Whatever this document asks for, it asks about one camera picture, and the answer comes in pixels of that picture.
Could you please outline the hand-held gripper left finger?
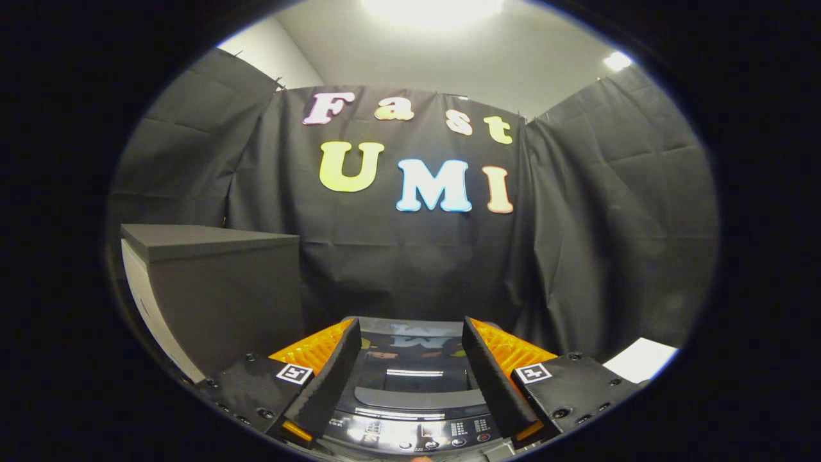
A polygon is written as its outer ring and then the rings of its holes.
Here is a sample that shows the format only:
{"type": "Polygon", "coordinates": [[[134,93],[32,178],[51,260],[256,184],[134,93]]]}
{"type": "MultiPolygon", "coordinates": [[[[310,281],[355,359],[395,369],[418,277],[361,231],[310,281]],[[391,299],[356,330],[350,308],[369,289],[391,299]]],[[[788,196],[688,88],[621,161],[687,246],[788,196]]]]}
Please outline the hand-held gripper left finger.
{"type": "Polygon", "coordinates": [[[248,353],[196,391],[267,438],[311,448],[325,435],[360,350],[360,321],[350,318],[274,354],[248,353]]]}

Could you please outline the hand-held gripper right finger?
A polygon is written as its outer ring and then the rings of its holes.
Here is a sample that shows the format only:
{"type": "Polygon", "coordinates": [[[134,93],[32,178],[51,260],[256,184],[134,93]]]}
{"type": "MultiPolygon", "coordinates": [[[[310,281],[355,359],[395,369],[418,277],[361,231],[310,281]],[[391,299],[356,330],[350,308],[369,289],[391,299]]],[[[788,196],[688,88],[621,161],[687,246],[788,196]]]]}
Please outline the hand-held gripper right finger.
{"type": "Polygon", "coordinates": [[[498,432],[516,448],[575,432],[639,392],[587,354],[557,355],[465,318],[461,346],[498,432]]]}

